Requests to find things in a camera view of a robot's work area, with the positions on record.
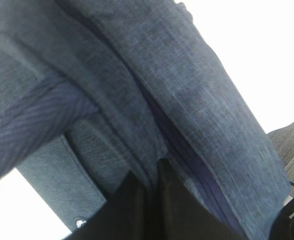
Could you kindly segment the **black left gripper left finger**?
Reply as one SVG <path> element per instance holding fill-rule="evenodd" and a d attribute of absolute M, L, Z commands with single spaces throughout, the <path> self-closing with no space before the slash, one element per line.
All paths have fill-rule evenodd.
<path fill-rule="evenodd" d="M 129 172 L 114 195 L 68 240 L 143 240 L 145 189 Z"/>

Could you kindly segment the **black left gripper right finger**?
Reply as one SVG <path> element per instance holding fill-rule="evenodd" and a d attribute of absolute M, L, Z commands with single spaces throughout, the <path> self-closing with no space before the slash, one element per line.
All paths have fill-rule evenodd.
<path fill-rule="evenodd" d="M 151 202 L 153 240 L 245 240 L 218 220 L 184 186 L 169 160 L 157 163 L 157 188 Z"/>

